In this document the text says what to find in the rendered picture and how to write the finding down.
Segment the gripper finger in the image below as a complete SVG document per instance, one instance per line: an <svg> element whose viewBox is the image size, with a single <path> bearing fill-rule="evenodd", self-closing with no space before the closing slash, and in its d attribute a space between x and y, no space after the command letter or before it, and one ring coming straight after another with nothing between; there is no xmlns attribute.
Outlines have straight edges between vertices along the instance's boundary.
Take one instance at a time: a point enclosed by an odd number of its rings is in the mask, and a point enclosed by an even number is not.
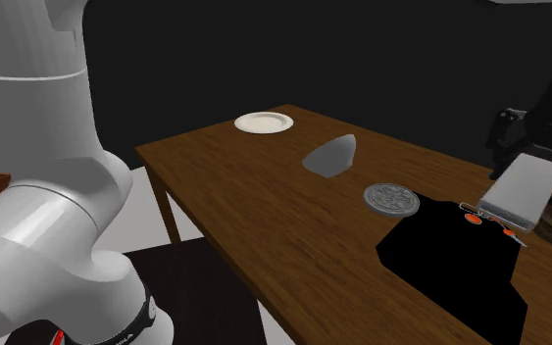
<svg viewBox="0 0 552 345"><path fill-rule="evenodd" d="M521 123L527 111L506 108L497 112L491 125L485 147L492 151L492 161L495 164L492 172L488 174L490 180L498 179L509 168L511 163L528 146L528 139L513 139L510 133L515 124Z"/></svg>

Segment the grey flat box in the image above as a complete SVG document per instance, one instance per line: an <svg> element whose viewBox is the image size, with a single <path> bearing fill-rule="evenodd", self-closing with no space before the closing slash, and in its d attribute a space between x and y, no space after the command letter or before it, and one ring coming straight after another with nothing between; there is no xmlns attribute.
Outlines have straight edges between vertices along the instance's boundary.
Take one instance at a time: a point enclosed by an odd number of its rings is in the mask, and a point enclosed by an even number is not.
<svg viewBox="0 0 552 345"><path fill-rule="evenodd" d="M477 208L531 232L552 195L552 162L521 153L478 200Z"/></svg>

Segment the metal tool with orange spots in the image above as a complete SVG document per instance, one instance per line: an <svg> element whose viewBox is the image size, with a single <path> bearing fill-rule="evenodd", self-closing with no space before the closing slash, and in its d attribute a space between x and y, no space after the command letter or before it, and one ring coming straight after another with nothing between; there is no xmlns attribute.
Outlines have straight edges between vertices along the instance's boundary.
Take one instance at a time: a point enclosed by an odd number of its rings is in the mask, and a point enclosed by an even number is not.
<svg viewBox="0 0 552 345"><path fill-rule="evenodd" d="M527 245L516 235L516 233L512 229L507 227L505 225L505 223L501 219L497 218L496 216L490 214L487 211L483 211L479 208L475 208L472 205L470 205L468 203L465 203L465 202L461 202L459 204L459 208L466 212L465 219L468 222L473 223L473 224L477 224L477 225L482 224L483 221L490 221L490 222L498 223L502 227L502 230L503 230L504 234L506 234L507 236L509 236L513 240L515 240L523 248L527 247Z"/></svg>

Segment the grey embossed round disc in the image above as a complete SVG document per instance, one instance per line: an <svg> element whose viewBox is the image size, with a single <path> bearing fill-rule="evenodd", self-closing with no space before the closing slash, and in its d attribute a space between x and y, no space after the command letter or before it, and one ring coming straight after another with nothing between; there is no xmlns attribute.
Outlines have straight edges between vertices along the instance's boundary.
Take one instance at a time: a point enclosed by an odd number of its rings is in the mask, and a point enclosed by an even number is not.
<svg viewBox="0 0 552 345"><path fill-rule="evenodd" d="M393 183L373 184L365 189L363 197L372 211L392 218L410 217L421 205L415 192Z"/></svg>

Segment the grey cone shaped thing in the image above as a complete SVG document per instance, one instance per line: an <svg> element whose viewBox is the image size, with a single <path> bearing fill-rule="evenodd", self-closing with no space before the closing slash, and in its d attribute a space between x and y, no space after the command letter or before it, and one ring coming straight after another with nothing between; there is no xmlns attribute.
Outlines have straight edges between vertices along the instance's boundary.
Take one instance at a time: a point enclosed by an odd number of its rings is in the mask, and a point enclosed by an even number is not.
<svg viewBox="0 0 552 345"><path fill-rule="evenodd" d="M302 165L312 173L331 178L352 167L355 152L356 137L346 134L315 149L303 159Z"/></svg>

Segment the white round plate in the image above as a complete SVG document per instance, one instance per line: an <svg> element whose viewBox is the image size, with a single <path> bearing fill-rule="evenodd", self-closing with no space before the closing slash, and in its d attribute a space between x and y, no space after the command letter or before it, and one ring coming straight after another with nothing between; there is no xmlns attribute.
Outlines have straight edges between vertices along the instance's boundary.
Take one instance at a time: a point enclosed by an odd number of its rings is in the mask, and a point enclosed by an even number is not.
<svg viewBox="0 0 552 345"><path fill-rule="evenodd" d="M293 127L294 120L285 114L276 112L255 112L240 116L234 126L244 132L254 134L272 134Z"/></svg>

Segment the brown wooden table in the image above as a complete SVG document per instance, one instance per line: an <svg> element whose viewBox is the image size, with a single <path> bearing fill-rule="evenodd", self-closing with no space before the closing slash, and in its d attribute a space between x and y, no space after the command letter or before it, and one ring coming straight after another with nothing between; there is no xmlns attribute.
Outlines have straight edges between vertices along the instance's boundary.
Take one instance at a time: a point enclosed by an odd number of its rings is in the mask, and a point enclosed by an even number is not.
<svg viewBox="0 0 552 345"><path fill-rule="evenodd" d="M292 105L277 134L218 123L137 148L169 234L178 204L296 345L483 345L482 338L386 269L376 245L395 219L364 189L404 185L474 203L487 169ZM356 137L351 168L303 167L321 145Z"/></svg>

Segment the dark robot stand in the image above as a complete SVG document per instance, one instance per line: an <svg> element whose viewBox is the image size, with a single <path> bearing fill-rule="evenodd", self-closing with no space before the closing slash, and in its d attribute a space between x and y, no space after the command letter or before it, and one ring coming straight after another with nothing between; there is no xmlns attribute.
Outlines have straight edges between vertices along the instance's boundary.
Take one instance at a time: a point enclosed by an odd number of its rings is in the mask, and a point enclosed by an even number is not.
<svg viewBox="0 0 552 345"><path fill-rule="evenodd" d="M257 299L207 239L126 255L171 317L172 345L268 345Z"/></svg>

